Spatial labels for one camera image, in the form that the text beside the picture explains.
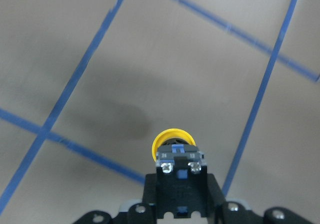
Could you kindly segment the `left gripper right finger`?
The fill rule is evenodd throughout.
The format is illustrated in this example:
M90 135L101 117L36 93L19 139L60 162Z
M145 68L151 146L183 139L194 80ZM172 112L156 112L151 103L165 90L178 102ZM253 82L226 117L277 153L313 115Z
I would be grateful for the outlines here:
M243 199L226 198L213 174L207 175L207 222L208 223L311 223L307 218L281 206L266 209L257 214Z

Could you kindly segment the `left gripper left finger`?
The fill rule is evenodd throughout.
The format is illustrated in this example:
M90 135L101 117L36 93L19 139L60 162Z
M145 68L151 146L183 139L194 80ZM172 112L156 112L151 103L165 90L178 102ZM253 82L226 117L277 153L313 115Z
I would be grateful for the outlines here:
M147 174L142 198L122 203L115 217L102 210L92 210L74 223L156 223L156 176Z

